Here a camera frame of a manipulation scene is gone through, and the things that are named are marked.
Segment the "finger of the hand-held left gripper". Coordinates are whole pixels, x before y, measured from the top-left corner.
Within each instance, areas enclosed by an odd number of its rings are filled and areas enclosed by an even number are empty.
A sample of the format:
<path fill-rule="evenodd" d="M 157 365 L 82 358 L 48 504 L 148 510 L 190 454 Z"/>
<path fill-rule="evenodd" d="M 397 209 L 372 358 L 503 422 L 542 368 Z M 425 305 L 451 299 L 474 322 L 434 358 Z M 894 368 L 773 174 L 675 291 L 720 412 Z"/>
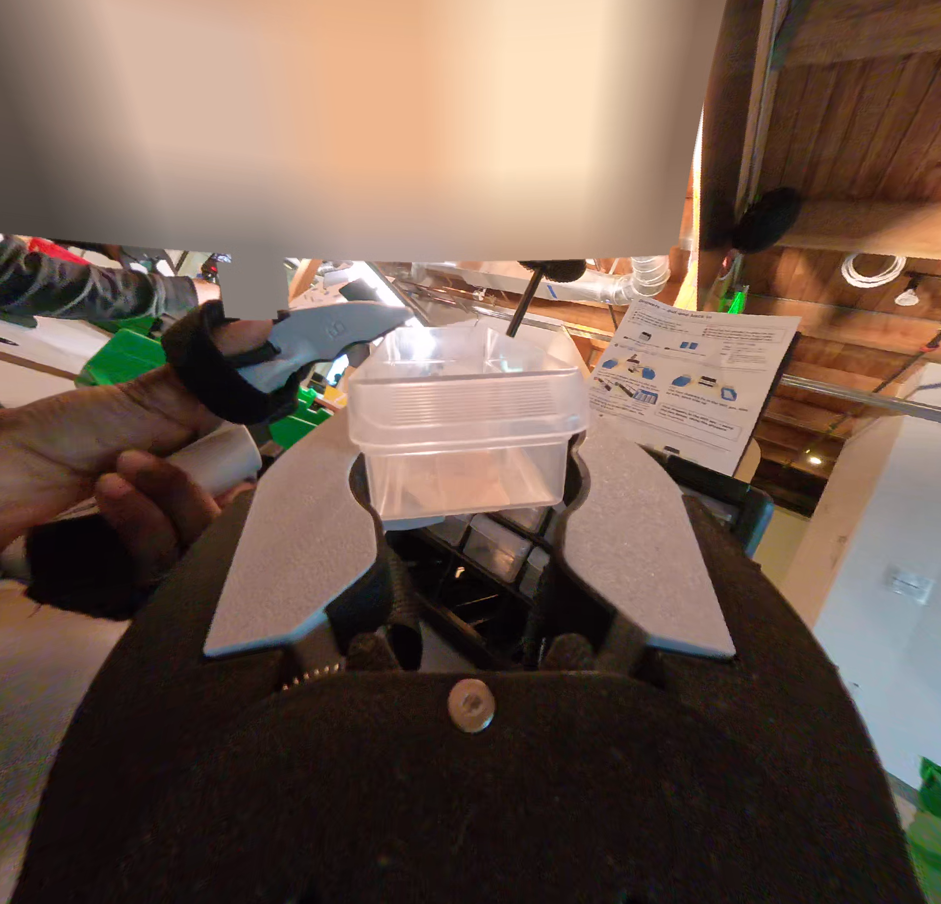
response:
<path fill-rule="evenodd" d="M 377 301 L 344 301 L 294 310 L 275 322 L 268 349 L 236 369 L 254 389 L 273 393 L 312 364 L 331 362 L 351 346 L 369 344 L 404 325 L 408 309 Z"/>

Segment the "white ventilation pipe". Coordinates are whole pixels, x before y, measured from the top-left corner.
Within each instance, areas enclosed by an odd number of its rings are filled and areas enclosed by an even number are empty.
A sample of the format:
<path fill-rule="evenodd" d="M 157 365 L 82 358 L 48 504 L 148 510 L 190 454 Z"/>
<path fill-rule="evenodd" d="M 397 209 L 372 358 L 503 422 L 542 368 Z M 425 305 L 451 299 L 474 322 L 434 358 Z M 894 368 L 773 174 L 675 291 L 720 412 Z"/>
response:
<path fill-rule="evenodd" d="M 607 273 L 587 267 L 580 279 L 560 283 L 544 278 L 537 298 L 583 305 L 626 307 L 641 298 L 653 298 L 665 288 L 671 268 L 667 256 L 630 258 L 629 274 Z M 476 262 L 473 267 L 459 263 L 412 263 L 415 282 L 431 278 L 448 280 L 452 285 L 475 291 L 499 291 L 521 295 L 532 273 L 517 262 Z"/>

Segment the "clear plastic drawer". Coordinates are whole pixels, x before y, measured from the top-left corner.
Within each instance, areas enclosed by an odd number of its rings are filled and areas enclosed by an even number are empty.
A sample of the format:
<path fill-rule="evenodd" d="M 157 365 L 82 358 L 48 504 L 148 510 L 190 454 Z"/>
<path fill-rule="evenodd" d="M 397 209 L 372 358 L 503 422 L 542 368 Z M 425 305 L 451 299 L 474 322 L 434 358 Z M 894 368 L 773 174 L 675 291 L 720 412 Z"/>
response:
<path fill-rule="evenodd" d="M 386 523 L 559 503 L 589 419 L 580 368 L 481 321 L 394 330 L 347 398 Z"/>

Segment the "rows of clear cabinet drawers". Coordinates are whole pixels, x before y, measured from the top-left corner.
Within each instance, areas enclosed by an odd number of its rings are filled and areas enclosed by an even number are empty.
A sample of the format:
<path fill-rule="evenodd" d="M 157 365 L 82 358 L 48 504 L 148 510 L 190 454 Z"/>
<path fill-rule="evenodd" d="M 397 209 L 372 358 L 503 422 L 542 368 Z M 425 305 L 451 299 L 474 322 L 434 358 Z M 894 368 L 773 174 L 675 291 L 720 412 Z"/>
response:
<path fill-rule="evenodd" d="M 547 534 L 553 517 L 548 507 L 451 515 L 427 530 L 488 575 L 532 600 L 548 566 Z"/>

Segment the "person's left hand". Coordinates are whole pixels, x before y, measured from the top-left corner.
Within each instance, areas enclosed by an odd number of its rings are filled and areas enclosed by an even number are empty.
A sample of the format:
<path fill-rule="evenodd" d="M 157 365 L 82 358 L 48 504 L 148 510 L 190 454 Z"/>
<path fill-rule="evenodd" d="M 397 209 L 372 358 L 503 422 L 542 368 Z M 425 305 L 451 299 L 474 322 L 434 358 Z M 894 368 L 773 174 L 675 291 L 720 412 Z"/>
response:
<path fill-rule="evenodd" d="M 223 509 L 254 490 L 248 481 L 212 496 L 166 461 L 217 426 L 169 366 L 2 410 L 2 550 L 93 497 L 135 582 L 159 580 Z"/>

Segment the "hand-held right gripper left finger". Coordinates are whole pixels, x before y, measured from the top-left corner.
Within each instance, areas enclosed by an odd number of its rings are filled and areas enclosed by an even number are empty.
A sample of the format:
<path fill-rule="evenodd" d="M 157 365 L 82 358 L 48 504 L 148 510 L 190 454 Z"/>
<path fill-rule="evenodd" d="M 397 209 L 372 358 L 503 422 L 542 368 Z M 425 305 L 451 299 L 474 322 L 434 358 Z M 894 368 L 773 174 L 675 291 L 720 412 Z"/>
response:
<path fill-rule="evenodd" d="M 359 448 L 331 418 L 257 486 L 204 643 L 207 658 L 284 650 L 299 673 L 336 673 L 352 639 L 386 620 L 382 532 L 351 486 Z"/>

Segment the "black rod with fuzzy end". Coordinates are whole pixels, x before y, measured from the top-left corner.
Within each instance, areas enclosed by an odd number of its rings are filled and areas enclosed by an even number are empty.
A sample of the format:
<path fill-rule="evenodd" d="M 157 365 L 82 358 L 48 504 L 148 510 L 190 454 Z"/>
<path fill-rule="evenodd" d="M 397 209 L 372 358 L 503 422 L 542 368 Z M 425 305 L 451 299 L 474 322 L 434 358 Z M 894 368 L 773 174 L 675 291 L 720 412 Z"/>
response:
<path fill-rule="evenodd" d="M 540 285 L 544 282 L 568 285 L 580 280 L 586 270 L 586 260 L 520 261 L 531 272 L 530 280 L 511 318 L 506 335 L 514 338 L 529 310 Z"/>

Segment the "metal ceiling rail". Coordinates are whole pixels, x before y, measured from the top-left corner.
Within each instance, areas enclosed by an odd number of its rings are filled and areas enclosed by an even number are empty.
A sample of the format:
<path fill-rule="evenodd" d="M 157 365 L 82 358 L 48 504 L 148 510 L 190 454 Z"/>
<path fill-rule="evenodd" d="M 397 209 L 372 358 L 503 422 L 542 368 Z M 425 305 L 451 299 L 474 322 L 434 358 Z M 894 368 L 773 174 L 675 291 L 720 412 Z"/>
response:
<path fill-rule="evenodd" d="M 842 399 L 853 404 L 883 409 L 902 416 L 929 420 L 935 423 L 940 422 L 940 407 L 935 404 L 924 404 L 872 391 L 849 389 L 840 385 L 806 379 L 787 373 L 781 375 L 779 383 L 785 387 L 805 393 Z"/>

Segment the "green plastic bin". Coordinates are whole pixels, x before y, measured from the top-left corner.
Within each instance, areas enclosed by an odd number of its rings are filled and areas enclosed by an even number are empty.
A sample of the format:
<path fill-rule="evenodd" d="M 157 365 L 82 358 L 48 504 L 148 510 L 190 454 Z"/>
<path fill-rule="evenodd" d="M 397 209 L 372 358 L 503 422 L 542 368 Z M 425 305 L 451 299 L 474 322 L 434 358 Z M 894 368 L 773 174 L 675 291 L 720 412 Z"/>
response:
<path fill-rule="evenodd" d="M 121 329 L 88 359 L 75 380 L 75 386 L 80 389 L 127 383 L 162 367 L 166 361 L 158 340 Z"/>
<path fill-rule="evenodd" d="M 940 766 L 922 757 L 916 812 L 906 830 L 910 858 L 928 903 L 940 902 Z"/>
<path fill-rule="evenodd" d="M 301 387 L 293 413 L 268 425 L 270 439 L 288 450 L 346 406 L 347 394 L 334 387 L 324 392 Z"/>

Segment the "white instruction sheet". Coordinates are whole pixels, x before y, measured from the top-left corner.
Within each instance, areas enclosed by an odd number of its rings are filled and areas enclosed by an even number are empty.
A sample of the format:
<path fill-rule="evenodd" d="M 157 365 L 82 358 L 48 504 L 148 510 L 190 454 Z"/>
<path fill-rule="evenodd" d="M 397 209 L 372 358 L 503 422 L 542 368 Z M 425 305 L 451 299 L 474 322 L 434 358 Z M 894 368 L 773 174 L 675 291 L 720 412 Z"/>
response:
<path fill-rule="evenodd" d="M 594 367 L 591 410 L 618 418 L 640 445 L 731 476 L 799 325 L 636 300 Z"/>

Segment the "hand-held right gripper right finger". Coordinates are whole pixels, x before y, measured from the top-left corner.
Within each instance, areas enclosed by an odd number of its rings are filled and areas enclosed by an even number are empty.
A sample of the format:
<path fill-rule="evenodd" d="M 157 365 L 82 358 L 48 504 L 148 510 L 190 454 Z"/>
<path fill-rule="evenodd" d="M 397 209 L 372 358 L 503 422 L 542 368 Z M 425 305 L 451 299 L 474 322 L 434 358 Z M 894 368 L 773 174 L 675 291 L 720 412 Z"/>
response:
<path fill-rule="evenodd" d="M 551 552 L 551 636 L 632 673 L 648 651 L 727 663 L 736 647 L 684 495 L 615 420 L 571 451 L 575 492 Z"/>

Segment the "black fuzzy clump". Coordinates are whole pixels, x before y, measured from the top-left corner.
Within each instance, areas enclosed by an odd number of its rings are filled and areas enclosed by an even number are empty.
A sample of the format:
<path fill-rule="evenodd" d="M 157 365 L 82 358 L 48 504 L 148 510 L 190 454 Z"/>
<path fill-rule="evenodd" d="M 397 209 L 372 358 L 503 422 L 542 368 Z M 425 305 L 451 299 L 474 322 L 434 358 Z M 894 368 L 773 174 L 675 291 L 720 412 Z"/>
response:
<path fill-rule="evenodd" d="M 796 223 L 802 204 L 800 192 L 792 187 L 764 192 L 748 206 L 732 229 L 732 248 L 751 255 L 777 244 Z"/>

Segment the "white wall plate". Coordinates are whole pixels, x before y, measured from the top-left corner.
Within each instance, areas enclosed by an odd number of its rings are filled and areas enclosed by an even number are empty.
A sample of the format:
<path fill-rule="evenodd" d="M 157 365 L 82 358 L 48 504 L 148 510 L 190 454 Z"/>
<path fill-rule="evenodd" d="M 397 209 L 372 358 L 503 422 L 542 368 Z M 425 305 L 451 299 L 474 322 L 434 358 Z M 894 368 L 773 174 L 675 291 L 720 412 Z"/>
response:
<path fill-rule="evenodd" d="M 913 604 L 925 606 L 935 590 L 935 579 L 891 565 L 886 572 L 886 586 L 890 592 L 910 600 Z"/>

